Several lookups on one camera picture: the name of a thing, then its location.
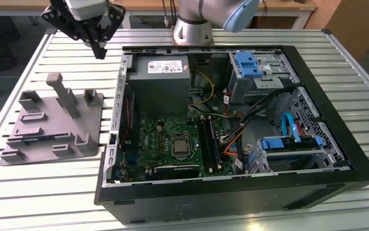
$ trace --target metal rail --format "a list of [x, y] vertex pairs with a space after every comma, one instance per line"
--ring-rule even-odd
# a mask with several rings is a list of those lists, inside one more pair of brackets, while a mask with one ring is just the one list
[[[333, 36], [317, 30], [213, 31], [216, 45], [294, 45], [369, 157], [369, 76]], [[108, 56], [62, 33], [45, 35], [0, 113], [0, 149], [17, 118], [17, 96], [36, 90], [53, 96], [45, 84], [49, 72], [61, 72], [64, 85], [78, 94], [96, 88], [113, 103], [122, 46], [170, 45], [166, 29], [120, 30], [109, 41]], [[104, 109], [102, 118], [112, 110]], [[101, 121], [100, 143], [106, 143], [109, 121]], [[93, 204], [100, 155], [46, 164], [0, 167], [0, 230], [112, 230], [125, 228]], [[310, 209], [242, 216], [137, 224], [133, 230], [352, 230], [369, 229], [369, 186], [346, 192]]]

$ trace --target blue latch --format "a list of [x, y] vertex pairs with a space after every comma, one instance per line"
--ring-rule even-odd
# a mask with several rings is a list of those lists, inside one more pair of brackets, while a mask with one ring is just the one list
[[261, 140], [261, 146], [262, 149], [269, 148], [284, 148], [282, 140], [281, 138], [266, 138]]
[[258, 61], [249, 52], [236, 52], [236, 61], [242, 77], [262, 77], [264, 72], [258, 68]]
[[318, 147], [324, 146], [324, 141], [322, 141], [322, 138], [320, 136], [316, 136], [316, 142], [317, 142]]

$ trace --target floor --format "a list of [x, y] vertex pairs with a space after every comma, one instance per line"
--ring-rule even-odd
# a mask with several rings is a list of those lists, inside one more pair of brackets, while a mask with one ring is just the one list
[[[10, 51], [16, 57], [17, 64], [9, 70], [0, 72], [0, 77], [18, 77], [26, 66], [26, 63], [33, 55], [37, 44], [41, 40], [45, 29], [50, 27], [42, 20], [38, 20], [37, 25], [32, 25], [26, 17], [13, 17], [13, 21], [20, 32], [20, 40], [9, 43]], [[164, 28], [162, 18], [130, 18], [132, 28]], [[369, 73], [369, 52], [360, 61], [361, 66]], [[14, 87], [17, 79], [0, 79], [0, 110], [9, 93]]]

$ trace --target circuit board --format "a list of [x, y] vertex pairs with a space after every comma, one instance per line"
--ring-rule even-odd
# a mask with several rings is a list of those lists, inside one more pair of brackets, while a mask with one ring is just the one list
[[[137, 157], [138, 166], [160, 165], [198, 165], [200, 177], [222, 176], [232, 174], [230, 162], [222, 163], [221, 171], [208, 172], [204, 169], [202, 152], [198, 141], [198, 118], [145, 119], [140, 124], [140, 151]], [[221, 118], [214, 118], [213, 127], [216, 139], [225, 134]], [[177, 156], [178, 142], [186, 141], [188, 155]]]

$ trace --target workbench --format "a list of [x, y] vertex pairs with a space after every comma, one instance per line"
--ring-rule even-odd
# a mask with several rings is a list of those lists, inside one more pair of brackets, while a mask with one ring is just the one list
[[[318, 30], [213, 31], [216, 45], [293, 45], [369, 157], [369, 76], [334, 36]], [[46, 33], [0, 112], [0, 152], [13, 129], [24, 90], [54, 96], [45, 84], [61, 72], [64, 86], [78, 94], [94, 88], [105, 96], [100, 144], [108, 140], [109, 119], [122, 46], [172, 44], [166, 29], [118, 30], [106, 58], [61, 32]], [[124, 226], [93, 204], [101, 145], [96, 156], [24, 166], [0, 166], [0, 230], [109, 230]], [[132, 230], [352, 230], [369, 228], [369, 186], [346, 192], [309, 209], [190, 219], [126, 226]]]
[[[129, 17], [136, 15], [164, 15], [161, 0], [116, 0], [112, 1], [125, 7], [126, 13], [122, 22], [122, 28], [130, 28]], [[292, 0], [265, 0], [266, 16], [290, 16], [296, 17], [292, 29], [302, 29], [308, 18], [313, 11], [317, 10], [317, 5], [312, 0], [306, 0], [304, 4], [296, 3]], [[0, 16], [40, 16], [49, 0], [0, 0]], [[165, 0], [166, 12], [170, 15], [170, 4]], [[256, 16], [262, 16], [264, 5], [260, 4]]]

